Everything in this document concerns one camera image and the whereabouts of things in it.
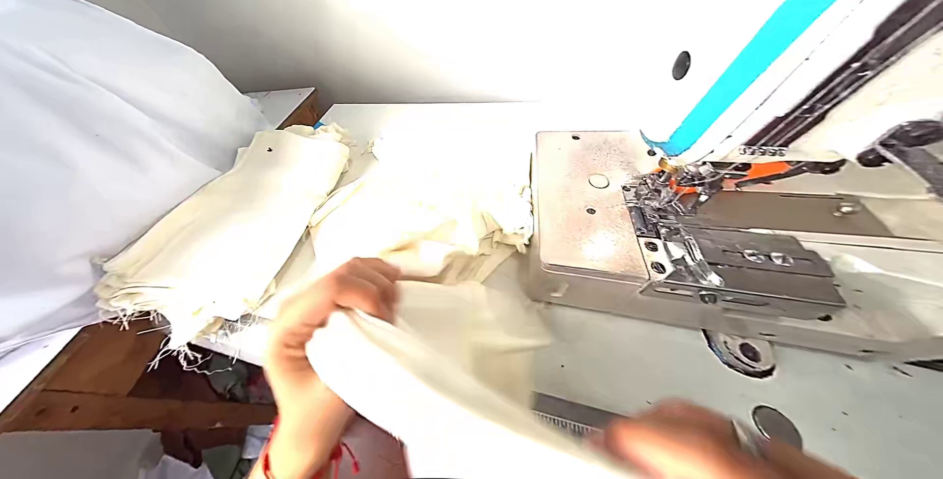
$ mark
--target metal plate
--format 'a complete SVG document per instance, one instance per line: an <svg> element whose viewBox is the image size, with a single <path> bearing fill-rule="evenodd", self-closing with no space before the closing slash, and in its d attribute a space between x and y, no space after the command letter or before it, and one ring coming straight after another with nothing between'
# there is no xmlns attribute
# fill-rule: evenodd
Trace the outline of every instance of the metal plate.
<svg viewBox="0 0 943 479"><path fill-rule="evenodd" d="M709 264L832 278L832 270L825 260L803 248L792 236L697 228L690 228L688 232L698 241ZM748 251L756 252L758 256L754 259L759 261L749 259ZM789 256L791 265L774 263L771 255L775 253Z"/></svg>
<svg viewBox="0 0 943 479"><path fill-rule="evenodd" d="M855 197L784 194L747 188L742 192L718 193L701 207L696 216L685 218L684 222L688 226L734 229L894 235L863 205L855 214L836 216L834 213L843 202L860 205Z"/></svg>
<svg viewBox="0 0 943 479"><path fill-rule="evenodd" d="M625 132L537 133L534 207L544 268L648 279L621 189L638 173L634 141ZM590 175L605 175L609 185L592 186Z"/></svg>

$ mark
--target blurred hand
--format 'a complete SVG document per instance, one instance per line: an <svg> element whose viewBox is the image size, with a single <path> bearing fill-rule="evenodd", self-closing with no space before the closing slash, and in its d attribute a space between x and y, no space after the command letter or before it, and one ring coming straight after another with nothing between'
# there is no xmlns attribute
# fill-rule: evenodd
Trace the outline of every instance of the blurred hand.
<svg viewBox="0 0 943 479"><path fill-rule="evenodd" d="M354 413L318 378L305 345L338 308L392 320L399 276L399 269L382 260L355 258L282 304L269 327L263 363L278 406L278 428L268 447L275 477L308 479L322 470ZM256 465L251 477L263 475Z"/></svg>
<svg viewBox="0 0 943 479"><path fill-rule="evenodd" d="M684 400L662 400L613 422L604 443L659 479L850 479L783 442L766 443L762 457L748 453L730 419Z"/></svg>

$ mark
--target blue stripe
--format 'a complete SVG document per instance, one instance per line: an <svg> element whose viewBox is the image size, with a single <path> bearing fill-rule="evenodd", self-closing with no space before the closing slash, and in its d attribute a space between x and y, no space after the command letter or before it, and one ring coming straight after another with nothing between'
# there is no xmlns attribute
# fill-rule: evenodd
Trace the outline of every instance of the blue stripe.
<svg viewBox="0 0 943 479"><path fill-rule="evenodd" d="M785 0L727 66L665 142L645 141L667 156L687 151L789 45L836 0Z"/></svg>

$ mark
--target wooden table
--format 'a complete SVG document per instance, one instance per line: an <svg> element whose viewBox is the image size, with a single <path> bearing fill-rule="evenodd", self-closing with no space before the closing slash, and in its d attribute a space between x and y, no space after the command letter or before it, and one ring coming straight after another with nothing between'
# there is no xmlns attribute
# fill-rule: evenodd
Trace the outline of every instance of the wooden table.
<svg viewBox="0 0 943 479"><path fill-rule="evenodd" d="M147 320L126 330L110 323L83 328L0 415L0 433L85 429L155 431L244 428L272 423L274 405L219 398L206 378L176 360L148 364L166 336Z"/></svg>

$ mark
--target hole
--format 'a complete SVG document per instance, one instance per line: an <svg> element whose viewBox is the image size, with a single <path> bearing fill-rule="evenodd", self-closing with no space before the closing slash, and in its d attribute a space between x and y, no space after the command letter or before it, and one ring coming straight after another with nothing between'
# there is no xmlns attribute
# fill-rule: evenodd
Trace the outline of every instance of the hole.
<svg viewBox="0 0 943 479"><path fill-rule="evenodd" d="M746 357L749 361L752 361L753 363L759 363L760 359L762 359L763 357L760 355L760 351L756 350L756 347L754 347L750 343L740 343L738 350L743 355L743 357Z"/></svg>
<svg viewBox="0 0 943 479"><path fill-rule="evenodd" d="M691 69L691 54L689 51L682 51L678 54L678 57L674 60L674 65L671 67L671 76L676 80L680 81L681 78L688 75L688 70Z"/></svg>

